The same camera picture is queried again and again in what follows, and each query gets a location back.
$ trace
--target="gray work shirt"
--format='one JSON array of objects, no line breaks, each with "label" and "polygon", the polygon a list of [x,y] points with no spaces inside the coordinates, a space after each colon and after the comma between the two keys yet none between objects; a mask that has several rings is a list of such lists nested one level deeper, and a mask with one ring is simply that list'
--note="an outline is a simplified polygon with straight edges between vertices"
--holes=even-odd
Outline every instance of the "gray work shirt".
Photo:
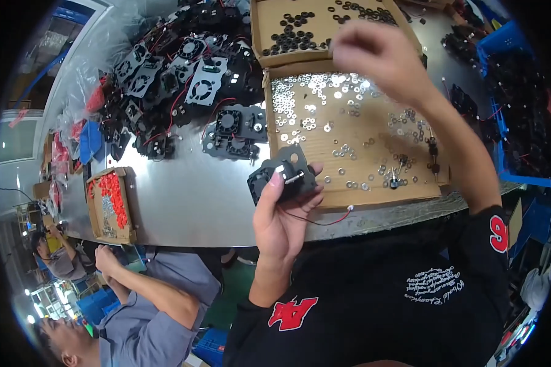
[{"label": "gray work shirt", "polygon": [[69,254],[65,247],[58,248],[57,251],[51,253],[48,264],[45,264],[51,271],[51,274],[61,280],[78,280],[86,276],[86,270],[81,265],[80,256],[85,257],[85,261],[90,262],[90,259],[77,251],[73,260],[69,258]]},{"label": "gray work shirt", "polygon": [[190,354],[202,319],[220,290],[220,283],[199,256],[185,253],[147,254],[146,274],[198,298],[192,330],[160,312],[145,297],[131,291],[98,325],[102,367],[177,367]]}]

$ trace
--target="left hand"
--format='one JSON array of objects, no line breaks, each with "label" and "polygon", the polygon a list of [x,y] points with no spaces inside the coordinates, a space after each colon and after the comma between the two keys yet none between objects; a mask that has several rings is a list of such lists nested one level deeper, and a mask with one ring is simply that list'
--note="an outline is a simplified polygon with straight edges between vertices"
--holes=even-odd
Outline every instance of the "left hand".
[{"label": "left hand", "polygon": [[[315,175],[323,171],[322,163],[312,164]],[[304,245],[306,226],[312,209],[323,202],[324,187],[316,189],[296,200],[278,204],[277,201],[284,191],[284,179],[277,172],[261,192],[257,209],[253,216],[253,229],[260,255],[264,260],[294,261]]]},{"label": "left hand", "polygon": [[96,248],[96,268],[102,272],[102,274],[107,274],[113,276],[114,271],[118,268],[122,268],[120,262],[112,253],[110,247],[105,245],[100,245]]}]

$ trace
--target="red number print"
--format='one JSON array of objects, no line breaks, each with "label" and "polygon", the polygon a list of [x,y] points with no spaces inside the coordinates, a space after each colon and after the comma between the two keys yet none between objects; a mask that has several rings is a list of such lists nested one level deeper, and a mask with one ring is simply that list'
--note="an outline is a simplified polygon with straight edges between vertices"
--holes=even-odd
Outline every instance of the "red number print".
[{"label": "red number print", "polygon": [[505,253],[508,249],[508,232],[502,218],[492,216],[490,218],[490,230],[492,231],[490,236],[492,248],[501,254]]}]

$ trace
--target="hand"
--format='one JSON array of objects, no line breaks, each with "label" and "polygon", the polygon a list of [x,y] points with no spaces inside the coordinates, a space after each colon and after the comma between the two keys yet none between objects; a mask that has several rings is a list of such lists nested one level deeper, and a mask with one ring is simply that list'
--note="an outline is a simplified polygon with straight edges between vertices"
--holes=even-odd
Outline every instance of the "hand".
[{"label": "hand", "polygon": [[339,70],[371,77],[397,102],[419,109],[440,95],[412,43],[396,27],[351,20],[332,40],[331,52]]},{"label": "hand", "polygon": [[108,246],[100,245],[95,250],[96,256],[96,268],[102,272],[102,274],[114,274],[114,271],[118,268],[122,268],[120,262],[112,253],[112,250]]},{"label": "hand", "polygon": [[49,224],[47,227],[47,231],[55,238],[62,237],[61,232],[58,230],[57,225],[55,224]]},{"label": "hand", "polygon": [[[311,165],[318,175],[323,171],[323,164]],[[306,225],[308,222],[295,218],[308,218],[309,213],[323,202],[324,187],[316,189],[296,200],[277,204],[284,191],[284,179],[274,172],[272,179],[264,187],[253,216],[253,229],[260,255],[264,259],[275,261],[293,261],[302,249]]]}]

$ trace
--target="electronic component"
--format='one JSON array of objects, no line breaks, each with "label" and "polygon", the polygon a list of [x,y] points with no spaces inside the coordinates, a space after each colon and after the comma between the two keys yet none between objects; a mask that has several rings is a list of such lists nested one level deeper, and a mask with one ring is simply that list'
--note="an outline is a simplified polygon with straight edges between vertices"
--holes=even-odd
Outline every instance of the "electronic component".
[{"label": "electronic component", "polygon": [[300,145],[295,143],[281,148],[275,158],[263,161],[261,167],[249,175],[247,185],[255,205],[274,172],[279,172],[285,182],[278,202],[287,202],[310,193],[317,186],[313,168],[308,165]]}]

